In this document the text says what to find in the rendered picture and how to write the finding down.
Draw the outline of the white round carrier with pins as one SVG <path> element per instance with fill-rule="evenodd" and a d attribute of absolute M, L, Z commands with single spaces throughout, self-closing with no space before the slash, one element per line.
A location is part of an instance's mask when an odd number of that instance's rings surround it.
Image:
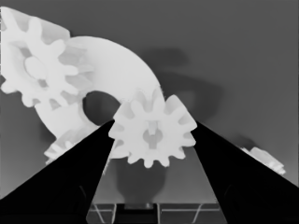
<path fill-rule="evenodd" d="M 83 112 L 83 98 L 89 93 L 104 93 L 114 102 L 122 104 L 132 100 L 136 92 L 150 98 L 160 87 L 157 77 L 148 65 L 129 49 L 110 40 L 77 36 L 67 41 L 72 50 L 80 49 L 80 59 L 92 70 L 69 78 L 79 88 L 79 95 L 66 98 L 68 105 L 46 108 L 36 105 L 36 112 L 45 126 L 57 138 L 65 131 L 80 125 L 96 125 Z"/>

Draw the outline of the white toothed gear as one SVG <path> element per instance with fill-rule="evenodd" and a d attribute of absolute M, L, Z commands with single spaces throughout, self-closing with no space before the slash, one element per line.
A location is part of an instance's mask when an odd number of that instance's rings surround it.
<path fill-rule="evenodd" d="M 92 86 L 87 49 L 64 27 L 10 7 L 1 8 L 1 90 L 18 92 L 27 107 L 48 110 L 77 102 Z"/>
<path fill-rule="evenodd" d="M 273 170 L 279 175 L 285 175 L 286 171 L 284 169 L 284 165 L 274 158 L 271 154 L 267 151 L 262 150 L 258 147 L 254 147 L 251 150 L 245 149 L 244 147 L 241 148 L 243 152 L 251 156 L 256 161 L 259 161 L 263 165 L 267 166 L 269 169 Z"/>
<path fill-rule="evenodd" d="M 50 165 L 61 158 L 72 149 L 80 149 L 82 153 L 88 149 L 96 149 L 97 146 L 103 147 L 111 125 L 109 122 L 103 125 L 80 125 L 74 129 L 65 131 L 58 136 L 44 152 L 46 165 Z"/>
<path fill-rule="evenodd" d="M 168 98 L 157 90 L 147 99 L 138 92 L 121 104 L 108 136 L 115 140 L 109 157 L 125 158 L 133 164 L 143 161 L 150 168 L 156 161 L 170 165 L 170 158 L 184 159 L 185 147 L 195 145 L 192 131 L 197 124 L 187 107 L 173 94 Z"/>

